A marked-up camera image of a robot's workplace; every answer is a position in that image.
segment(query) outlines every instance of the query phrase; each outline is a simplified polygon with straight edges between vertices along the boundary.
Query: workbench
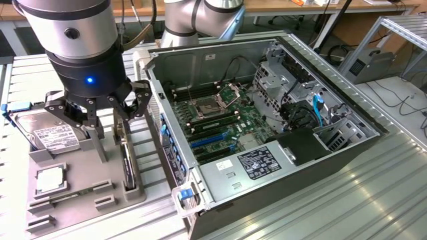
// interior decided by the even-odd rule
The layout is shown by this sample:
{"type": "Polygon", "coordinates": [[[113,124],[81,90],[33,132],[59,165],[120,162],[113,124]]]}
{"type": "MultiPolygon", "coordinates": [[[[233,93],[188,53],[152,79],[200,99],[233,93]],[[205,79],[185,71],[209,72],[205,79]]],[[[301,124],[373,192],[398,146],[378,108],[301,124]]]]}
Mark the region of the workbench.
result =
{"type": "MultiPolygon", "coordinates": [[[[425,239],[427,154],[418,140],[408,137],[408,129],[397,127],[398,121],[377,102],[344,79],[292,34],[280,31],[248,33],[236,36],[236,39],[253,36],[282,36],[389,133],[337,173],[222,227],[202,240],[425,239]]],[[[205,38],[200,43],[213,41],[213,38],[205,38]]],[[[122,55],[130,80],[134,78],[132,52],[141,47],[138,45],[122,55]]],[[[2,103],[41,101],[45,92],[61,86],[43,54],[17,56],[13,63],[0,65],[0,82],[3,84],[2,103]]],[[[100,121],[106,131],[110,119],[110,112],[102,110],[100,121]]],[[[148,127],[144,120],[132,125],[146,200],[39,240],[86,239],[91,234],[95,234],[94,239],[186,239],[185,225],[170,200],[170,189],[148,127]]],[[[22,195],[27,143],[9,124],[0,124],[0,133],[0,237],[21,240],[25,239],[22,195]]]]}
{"type": "MultiPolygon", "coordinates": [[[[313,47],[320,45],[325,34],[332,26],[340,9],[342,8],[345,0],[340,0],[337,4],[330,4],[326,8],[325,14],[330,14],[325,26],[316,40],[313,47]]],[[[405,10],[402,15],[408,15],[413,8],[418,5],[416,0],[404,0],[405,10]]],[[[157,5],[157,20],[164,20],[165,4],[162,0],[156,0],[157,5]]],[[[142,22],[148,22],[152,15],[150,0],[141,0],[134,5],[137,7],[137,15],[142,22]]],[[[253,24],[257,24],[258,17],[262,16],[292,16],[292,15],[317,15],[324,13],[325,5],[318,6],[304,5],[298,6],[289,0],[245,0],[245,14],[246,17],[254,17],[253,24]]],[[[121,21],[121,4],[118,0],[112,1],[114,21],[121,21]]],[[[370,13],[370,12],[394,12],[394,5],[370,5],[362,0],[352,0],[345,13],[370,13]]],[[[124,22],[136,22],[133,11],[128,3],[124,6],[124,22]]],[[[14,11],[9,4],[0,4],[0,30],[6,38],[6,41],[13,49],[15,56],[27,55],[27,51],[15,33],[15,28],[29,27],[26,19],[14,11]]]]}

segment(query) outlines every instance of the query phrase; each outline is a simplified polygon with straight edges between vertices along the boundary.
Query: blue pcie slot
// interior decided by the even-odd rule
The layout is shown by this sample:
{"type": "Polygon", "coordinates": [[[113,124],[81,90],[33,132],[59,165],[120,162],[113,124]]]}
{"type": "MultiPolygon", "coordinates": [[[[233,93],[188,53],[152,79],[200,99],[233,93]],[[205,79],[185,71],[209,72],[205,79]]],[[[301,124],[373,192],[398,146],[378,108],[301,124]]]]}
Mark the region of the blue pcie slot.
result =
{"type": "Polygon", "coordinates": [[[217,141],[224,140],[225,137],[226,137],[226,134],[228,134],[228,132],[224,132],[220,135],[212,136],[212,137],[209,137],[209,138],[206,138],[206,139],[204,139],[201,141],[193,142],[190,144],[190,148],[196,148],[196,147],[200,147],[202,145],[206,145],[206,144],[210,144],[210,143],[214,143],[217,141]]]}

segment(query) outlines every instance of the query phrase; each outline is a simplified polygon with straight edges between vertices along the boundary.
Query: wooden table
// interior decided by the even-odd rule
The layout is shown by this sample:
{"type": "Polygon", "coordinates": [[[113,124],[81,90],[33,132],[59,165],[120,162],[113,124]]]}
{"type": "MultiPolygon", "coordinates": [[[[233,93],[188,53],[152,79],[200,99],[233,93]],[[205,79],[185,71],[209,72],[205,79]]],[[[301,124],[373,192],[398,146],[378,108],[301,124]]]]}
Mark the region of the wooden table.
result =
{"type": "MultiPolygon", "coordinates": [[[[124,5],[124,22],[136,22],[136,17],[130,9],[129,3],[124,5]]],[[[138,18],[142,22],[150,20],[152,15],[152,0],[134,1],[134,7],[137,11],[138,18]]],[[[337,13],[344,5],[345,0],[340,0],[338,4],[329,5],[325,13],[330,14],[325,26],[314,43],[314,47],[318,46],[321,40],[324,39],[325,33],[332,26],[336,19],[337,13]]],[[[409,14],[413,8],[418,5],[416,0],[404,0],[405,11],[404,15],[409,14]]],[[[165,4],[162,0],[156,0],[157,6],[157,20],[164,20],[165,14],[165,4]]],[[[258,17],[261,16],[290,16],[290,15],[316,15],[322,14],[324,6],[308,5],[298,6],[289,0],[245,0],[245,16],[254,17],[253,24],[257,24],[258,17]]],[[[121,0],[112,0],[113,16],[116,22],[121,21],[121,0]]],[[[345,11],[345,13],[369,13],[369,12],[393,12],[396,7],[393,5],[372,6],[362,0],[352,0],[352,3],[345,11]]],[[[19,16],[14,11],[11,5],[5,4],[0,6],[0,30],[10,44],[10,47],[17,56],[23,56],[27,54],[25,46],[19,41],[18,35],[14,29],[19,27],[29,27],[26,19],[19,16]]]]}

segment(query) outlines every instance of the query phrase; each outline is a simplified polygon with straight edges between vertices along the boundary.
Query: metal rack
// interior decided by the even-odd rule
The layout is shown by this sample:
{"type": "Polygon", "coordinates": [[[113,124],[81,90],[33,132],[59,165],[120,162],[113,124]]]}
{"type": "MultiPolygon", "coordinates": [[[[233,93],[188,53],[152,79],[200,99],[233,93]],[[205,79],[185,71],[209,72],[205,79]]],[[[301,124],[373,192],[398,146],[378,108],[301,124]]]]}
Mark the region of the metal rack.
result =
{"type": "Polygon", "coordinates": [[[405,40],[408,40],[412,44],[414,44],[420,49],[422,49],[422,53],[418,54],[414,60],[408,64],[402,74],[405,74],[409,71],[409,69],[414,66],[414,64],[427,54],[425,52],[427,51],[427,16],[425,15],[381,16],[377,18],[372,28],[366,32],[361,40],[361,43],[354,49],[352,55],[344,60],[341,65],[338,66],[338,72],[341,74],[345,73],[352,67],[360,52],[362,51],[372,37],[377,33],[380,26],[384,26],[389,31],[392,31],[394,34],[401,36],[405,40]]]}

